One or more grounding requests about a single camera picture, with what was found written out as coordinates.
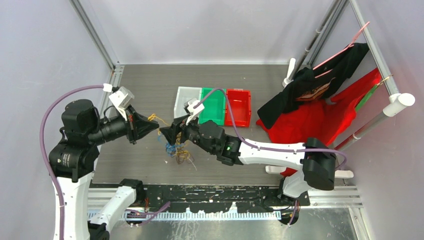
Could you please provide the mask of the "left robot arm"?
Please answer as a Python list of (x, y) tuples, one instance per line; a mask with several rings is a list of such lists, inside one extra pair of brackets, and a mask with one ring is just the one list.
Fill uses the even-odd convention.
[(88, 99), (69, 103), (61, 116), (62, 137), (48, 155), (56, 194), (56, 240), (108, 240), (125, 210), (146, 200), (143, 182), (123, 179), (114, 196), (94, 216), (88, 216), (89, 188), (99, 146), (126, 137), (131, 144), (159, 128), (154, 120), (128, 106), (124, 115), (101, 118)]

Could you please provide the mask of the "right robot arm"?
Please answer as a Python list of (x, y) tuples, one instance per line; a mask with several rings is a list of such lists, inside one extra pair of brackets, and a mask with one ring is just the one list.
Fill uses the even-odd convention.
[(335, 186), (335, 151), (314, 137), (290, 144), (257, 142), (226, 134), (212, 120), (199, 124), (187, 116), (159, 130), (170, 145), (175, 145), (177, 139), (181, 143), (190, 141), (228, 166), (265, 164), (295, 170), (283, 179), (277, 192), (279, 202), (286, 206), (310, 189), (332, 191)]

